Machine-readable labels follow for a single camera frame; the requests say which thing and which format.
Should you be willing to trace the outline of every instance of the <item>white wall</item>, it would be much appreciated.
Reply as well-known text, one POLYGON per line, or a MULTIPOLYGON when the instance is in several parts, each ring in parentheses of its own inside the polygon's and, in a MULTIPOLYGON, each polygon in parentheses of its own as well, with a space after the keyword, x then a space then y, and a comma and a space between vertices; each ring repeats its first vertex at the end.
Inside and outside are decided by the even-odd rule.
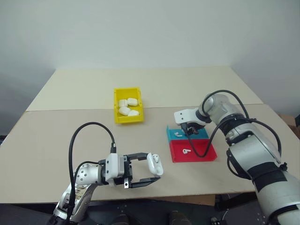
POLYGON ((300 113, 299 0, 0 0, 0 134, 55 68, 211 65, 300 113))

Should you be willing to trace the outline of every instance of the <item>blue tray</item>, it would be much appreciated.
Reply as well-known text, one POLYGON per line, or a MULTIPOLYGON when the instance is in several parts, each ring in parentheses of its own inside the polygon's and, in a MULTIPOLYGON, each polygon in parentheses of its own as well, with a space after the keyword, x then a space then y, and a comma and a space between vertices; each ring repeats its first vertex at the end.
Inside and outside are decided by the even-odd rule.
MULTIPOLYGON (((204 128, 198 130, 199 134, 197 135, 190 135, 191 139, 208 139, 207 132, 204 128)), ((168 136, 168 141, 170 142, 171 140, 186 140, 188 139, 184 132, 181 129, 170 129, 169 126, 167 126, 167 136, 168 136)))

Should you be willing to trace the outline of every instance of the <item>red tray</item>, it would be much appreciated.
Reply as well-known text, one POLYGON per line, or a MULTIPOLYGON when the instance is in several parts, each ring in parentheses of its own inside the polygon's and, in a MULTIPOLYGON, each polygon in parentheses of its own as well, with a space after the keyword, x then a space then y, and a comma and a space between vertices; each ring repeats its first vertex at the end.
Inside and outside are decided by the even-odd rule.
MULTIPOLYGON (((203 155, 203 153, 206 150, 209 139, 192 139, 192 142, 198 154, 203 155)), ((218 157, 212 145, 210 145, 210 149, 205 157, 203 158, 198 157, 194 153, 188 140, 171 140, 170 150, 172 155, 172 161, 174 163, 209 162, 209 161, 214 161, 218 157), (183 149, 189 149, 191 151, 188 154, 183 154, 182 152, 183 149)))

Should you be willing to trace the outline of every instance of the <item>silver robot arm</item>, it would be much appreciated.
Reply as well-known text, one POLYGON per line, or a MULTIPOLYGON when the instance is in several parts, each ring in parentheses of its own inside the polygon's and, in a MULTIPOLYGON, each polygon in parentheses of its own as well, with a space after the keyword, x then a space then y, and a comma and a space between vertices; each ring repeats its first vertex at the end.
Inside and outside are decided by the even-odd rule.
MULTIPOLYGON (((70 222, 77 224, 82 221, 97 186, 144 187, 160 179, 163 173, 164 170, 159 156, 151 153, 136 153, 124 156, 111 153, 105 160, 99 161, 98 165, 83 164, 75 181, 75 206, 70 222), (134 159, 147 160, 148 168, 154 174, 154 177, 140 179, 139 182, 132 183, 131 160, 134 159)), ((47 225, 64 225, 66 223, 70 192, 71 184, 62 194, 47 225)))
POLYGON ((199 108, 174 113, 190 135, 213 121, 229 145, 227 165, 235 175, 253 181, 258 202, 271 224, 300 224, 300 182, 281 165, 278 149, 225 95, 214 94, 199 108))

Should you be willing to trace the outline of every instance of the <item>yellow plastic tray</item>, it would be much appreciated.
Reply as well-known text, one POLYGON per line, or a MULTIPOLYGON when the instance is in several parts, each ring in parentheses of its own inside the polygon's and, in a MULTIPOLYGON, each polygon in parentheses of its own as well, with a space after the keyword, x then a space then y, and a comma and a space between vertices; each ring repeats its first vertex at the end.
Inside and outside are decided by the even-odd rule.
POLYGON ((141 98, 141 91, 139 88, 115 88, 114 89, 114 121, 115 123, 135 123, 144 121, 143 104, 141 98), (138 116, 123 116, 119 113, 119 100, 136 98, 138 100, 137 106, 128 106, 130 109, 137 110, 138 116))

